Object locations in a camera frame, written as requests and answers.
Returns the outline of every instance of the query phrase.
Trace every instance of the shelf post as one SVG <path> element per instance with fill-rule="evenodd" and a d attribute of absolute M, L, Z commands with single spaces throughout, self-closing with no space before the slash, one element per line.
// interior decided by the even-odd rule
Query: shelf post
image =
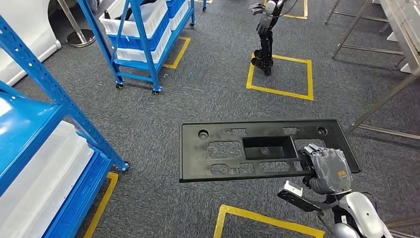
<path fill-rule="evenodd" d="M 111 68 L 112 74 L 115 78 L 115 83 L 123 84 L 124 80 L 120 76 L 117 75 L 119 73 L 118 65 L 115 62 L 111 61 L 111 54 L 109 53 L 108 47 L 106 46 L 105 39 L 96 24 L 95 16 L 92 13 L 92 10 L 89 7 L 89 3 L 86 0 L 78 0 L 80 8 L 82 9 L 83 14 L 88 21 L 90 28 L 92 29 L 94 35 L 96 36 L 96 41 L 99 44 L 100 49 L 102 50 L 105 60 L 108 63 L 109 67 Z"/>
<path fill-rule="evenodd" d="M 140 11 L 140 4 L 138 0 L 126 0 L 130 1 L 131 9 L 133 10 L 134 20 L 136 21 L 137 30 L 139 31 L 140 41 L 146 55 L 147 65 L 149 66 L 150 78 L 153 82 L 153 92 L 160 92 L 162 87 L 159 84 L 158 74 L 156 72 L 155 64 L 153 63 L 152 53 L 150 52 L 149 43 L 147 41 L 146 30 L 143 25 L 142 13 Z"/>

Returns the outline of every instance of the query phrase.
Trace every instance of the circular hole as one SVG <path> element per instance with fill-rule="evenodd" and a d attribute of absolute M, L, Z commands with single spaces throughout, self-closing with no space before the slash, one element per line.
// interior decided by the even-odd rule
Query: circular hole
<path fill-rule="evenodd" d="M 327 129 L 325 129 L 325 127 L 318 127 L 318 134 L 320 134 L 320 135 L 327 135 L 328 134 L 328 131 L 327 131 Z"/>
<path fill-rule="evenodd" d="M 200 139 L 207 139 L 207 137 L 209 136 L 209 132 L 208 131 L 206 131 L 206 130 L 200 130 L 199 132 L 198 132 L 198 137 L 200 138 Z"/>

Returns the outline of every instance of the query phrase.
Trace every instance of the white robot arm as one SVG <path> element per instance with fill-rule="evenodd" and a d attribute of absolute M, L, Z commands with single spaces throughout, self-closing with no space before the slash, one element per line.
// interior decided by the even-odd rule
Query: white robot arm
<path fill-rule="evenodd" d="M 352 216 L 362 237 L 392 238 L 386 225 L 364 194 L 351 192 L 340 199 L 338 206 Z M 342 217 L 341 223 L 336 223 L 334 226 L 334 237 L 336 238 L 360 238 L 359 233 L 347 224 L 345 216 Z"/>
<path fill-rule="evenodd" d="M 303 188 L 287 181 L 278 196 L 306 212 L 332 209 L 335 238 L 392 238 L 370 200 L 351 189 L 352 177 L 346 158 L 340 150 L 309 144 L 302 150 L 311 158 L 307 169 L 315 176 L 304 178 L 304 184 L 318 194 L 325 194 L 325 202 L 303 197 Z"/>

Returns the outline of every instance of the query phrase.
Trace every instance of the blue shelving rack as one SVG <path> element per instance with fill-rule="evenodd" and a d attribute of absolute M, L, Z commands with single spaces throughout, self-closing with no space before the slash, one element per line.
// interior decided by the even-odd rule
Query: blue shelving rack
<path fill-rule="evenodd" d="M 94 154 L 63 203 L 46 238 L 74 237 L 112 164 L 126 171 L 123 161 L 64 89 L 0 15 L 0 47 L 43 89 L 54 103 L 39 102 L 0 81 L 0 196 L 30 161 L 59 122 L 72 117 Z"/>
<path fill-rule="evenodd" d="M 141 43 L 143 49 L 145 49 L 145 55 L 147 62 L 140 62 L 140 61 L 129 61 L 129 60 L 117 60 L 115 59 L 115 52 L 118 48 L 118 44 L 116 41 L 115 45 L 113 45 L 114 49 L 112 54 L 109 52 L 108 47 L 106 46 L 106 42 L 104 40 L 104 37 L 102 33 L 99 30 L 99 27 L 95 21 L 95 17 L 89 7 L 89 3 L 87 0 L 78 0 L 80 7 L 82 8 L 83 14 L 85 15 L 94 35 L 96 36 L 97 43 L 99 44 L 106 62 L 109 64 L 109 67 L 111 68 L 112 73 L 114 74 L 116 88 L 122 89 L 124 80 L 123 77 L 133 78 L 137 80 L 143 80 L 147 82 L 151 82 L 153 84 L 152 93 L 157 95 L 162 90 L 162 87 L 160 86 L 159 79 L 158 79 L 158 73 L 160 69 L 162 68 L 163 63 L 165 62 L 167 56 L 169 55 L 169 52 L 171 51 L 173 45 L 175 44 L 176 39 L 181 34 L 182 29 L 187 24 L 188 19 L 191 18 L 190 27 L 194 28 L 195 25 L 195 17 L 194 17 L 194 0 L 191 0 L 191 6 L 188 9 L 187 13 L 185 14 L 184 18 L 181 20 L 181 23 L 178 25 L 177 29 L 172 32 L 168 43 L 166 44 L 166 47 L 163 51 L 162 57 L 160 58 L 158 63 L 153 63 L 152 54 L 150 52 L 149 43 L 147 41 L 146 32 L 143 25 L 142 15 L 140 11 L 140 4 L 143 2 L 143 0 L 126 0 L 123 14 L 121 17 L 121 23 L 118 29 L 117 39 L 120 38 L 122 27 L 124 25 L 124 19 L 127 14 L 128 10 L 128 4 L 130 3 L 131 9 L 133 11 L 133 16 L 137 24 L 137 30 L 139 31 Z M 137 74 L 131 74 L 131 73 L 125 73 L 120 72 L 119 67 L 129 67 L 141 71 L 146 71 L 150 74 L 150 77 L 137 75 Z"/>

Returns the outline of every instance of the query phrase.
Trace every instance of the white plastic crate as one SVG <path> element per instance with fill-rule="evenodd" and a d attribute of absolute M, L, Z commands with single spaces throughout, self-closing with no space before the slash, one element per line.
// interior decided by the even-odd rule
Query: white plastic crate
<path fill-rule="evenodd" d="M 0 238 L 40 238 L 93 150 L 62 121 L 0 196 Z"/>
<path fill-rule="evenodd" d="M 176 30 L 178 25 L 181 23 L 181 20 L 184 18 L 185 14 L 188 11 L 188 1 L 185 1 L 181 8 L 176 13 L 175 17 L 169 20 L 171 31 Z"/>
<path fill-rule="evenodd" d="M 163 51 L 165 50 L 165 47 L 169 41 L 171 33 L 172 32 L 170 29 L 170 25 L 168 24 L 162 38 L 159 41 L 159 44 L 156 47 L 156 50 L 151 52 L 153 63 L 159 62 L 160 58 L 162 57 Z M 144 53 L 144 51 L 141 51 L 141 50 L 118 48 L 117 57 L 119 60 L 132 60 L 132 61 L 147 62 L 146 54 Z"/>
<path fill-rule="evenodd" d="M 124 4 L 126 0 L 116 0 L 107 9 L 111 19 L 105 19 L 105 14 L 99 17 L 99 21 L 104 25 L 106 34 L 117 35 L 120 20 L 115 20 L 116 17 L 121 16 L 124 10 Z M 142 12 L 143 25 L 146 31 L 147 38 L 151 38 L 153 33 L 159 26 L 163 16 L 167 12 L 168 7 L 166 6 L 166 0 L 157 0 L 154 3 L 148 3 L 140 6 Z M 139 31 L 135 21 L 124 21 L 121 35 L 123 36 L 134 36 L 140 37 Z"/>

